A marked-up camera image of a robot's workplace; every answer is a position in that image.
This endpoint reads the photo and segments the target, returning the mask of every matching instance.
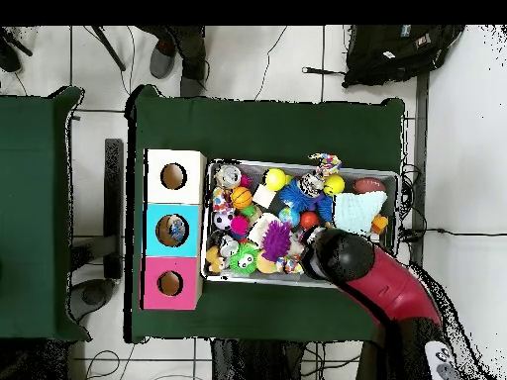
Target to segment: football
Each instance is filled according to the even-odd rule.
[[[384,191],[385,186],[382,182],[375,178],[361,178],[354,183],[354,190],[357,194],[364,194],[365,192]]]

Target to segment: gray tray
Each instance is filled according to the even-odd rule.
[[[215,178],[213,175],[216,172],[218,165],[223,163],[222,159],[214,159],[208,162],[206,173],[206,191],[205,196],[208,198],[205,203],[204,220],[203,220],[203,235],[201,243],[201,274],[204,278],[210,281],[236,281],[244,283],[260,283],[260,284],[276,284],[286,286],[299,286],[299,287],[322,287],[334,288],[335,286],[327,281],[314,280],[306,274],[262,274],[259,271],[254,272],[250,276],[245,276],[235,273],[231,269],[225,269],[221,274],[211,274],[206,272],[206,250],[208,236],[216,230],[212,223],[212,211],[210,211],[210,197],[211,192],[215,188]],[[269,163],[262,161],[248,161],[237,160],[231,162],[237,166],[240,171],[252,179],[251,191],[254,192],[259,183],[262,182],[264,173],[272,168],[277,167],[282,169],[286,174],[298,176],[315,169],[315,165],[296,165],[296,164],[283,164],[283,163]],[[352,185],[356,179],[363,177],[373,177],[379,179],[386,188],[387,200],[382,206],[381,214],[389,219],[388,229],[378,237],[379,244],[388,251],[397,252],[399,239],[398,231],[400,226],[399,220],[399,207],[401,202],[401,178],[395,172],[377,171],[377,170],[363,170],[363,169],[340,169],[340,175],[346,182],[344,192],[354,192]],[[276,194],[274,200],[271,202],[267,211],[274,215],[278,215],[279,211],[285,205],[278,198]]]

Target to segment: light blue towel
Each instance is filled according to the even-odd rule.
[[[335,226],[343,231],[365,235],[371,231],[371,222],[380,213],[387,199],[383,191],[365,194],[338,194],[335,206]]]

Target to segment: backpack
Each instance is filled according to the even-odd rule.
[[[406,81],[444,64],[464,25],[353,25],[342,86]]]

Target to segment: circular hole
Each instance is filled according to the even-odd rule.
[[[178,247],[181,246],[188,238],[188,223],[177,215],[170,214],[163,216],[155,228],[156,238],[165,246]]]
[[[183,289],[183,278],[177,272],[166,271],[158,277],[156,286],[165,296],[176,296]]]
[[[160,173],[160,182],[167,189],[182,188],[186,183],[186,171],[178,163],[167,164]]]

